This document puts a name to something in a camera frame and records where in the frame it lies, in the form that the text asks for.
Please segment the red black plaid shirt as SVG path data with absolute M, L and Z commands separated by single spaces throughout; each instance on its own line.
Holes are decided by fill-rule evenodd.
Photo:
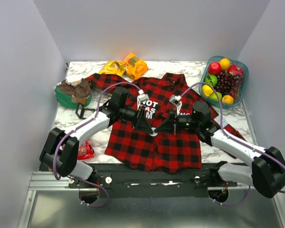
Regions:
M 145 102 L 145 116 L 152 127 L 159 126 L 174 109 L 169 98 L 185 94 L 182 98 L 181 115 L 190 115 L 193 104 L 202 100 L 194 90 L 186 91 L 185 75 L 166 73 L 162 78 L 141 77 L 129 89 L 127 106 L 137 108 L 138 90 L 149 96 Z M 129 121 L 119 120 L 113 124 L 105 155 L 112 156 L 131 168 L 142 171 L 176 173 L 182 169 L 202 167 L 200 141 L 194 132 L 181 129 L 175 135 L 160 133 L 151 136 L 134 130 Z

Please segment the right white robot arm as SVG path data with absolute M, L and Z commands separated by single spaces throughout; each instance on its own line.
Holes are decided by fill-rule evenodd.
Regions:
M 212 185 L 220 186 L 225 181 L 243 183 L 267 198 L 274 197 L 285 187 L 285 160 L 281 152 L 275 147 L 266 149 L 253 145 L 226 132 L 211 118 L 206 102 L 195 102 L 191 115 L 171 111 L 154 132 L 176 134 L 184 129 L 193 130 L 201 142 L 226 151 L 244 163 L 219 163 L 209 174 Z

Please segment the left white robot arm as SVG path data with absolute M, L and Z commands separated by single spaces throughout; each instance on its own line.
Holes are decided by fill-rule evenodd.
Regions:
M 92 167 L 77 159 L 80 145 L 119 119 L 130 121 L 132 128 L 137 131 L 153 134 L 144 108 L 149 97 L 143 90 L 139 90 L 138 93 L 136 110 L 125 105 L 129 91 L 118 86 L 112 93 L 111 99 L 103 106 L 98 106 L 90 117 L 71 126 L 68 131 L 52 129 L 41 152 L 40 162 L 53 170 L 57 180 L 66 176 L 75 176 L 84 187 L 92 187 L 96 176 Z

